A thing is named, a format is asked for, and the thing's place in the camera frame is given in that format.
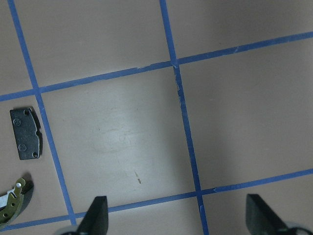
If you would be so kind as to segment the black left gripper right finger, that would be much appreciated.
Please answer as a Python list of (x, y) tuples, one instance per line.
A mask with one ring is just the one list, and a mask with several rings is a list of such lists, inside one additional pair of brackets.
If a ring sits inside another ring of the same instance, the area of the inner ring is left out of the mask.
[(246, 227), (251, 235), (289, 235), (283, 220), (258, 194), (246, 196)]

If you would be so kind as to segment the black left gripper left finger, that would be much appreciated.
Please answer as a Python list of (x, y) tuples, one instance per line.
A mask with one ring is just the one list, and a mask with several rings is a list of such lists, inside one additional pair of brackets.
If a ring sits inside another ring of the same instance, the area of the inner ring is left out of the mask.
[(108, 202), (106, 196), (94, 198), (78, 229), (78, 235), (106, 235), (108, 232)]

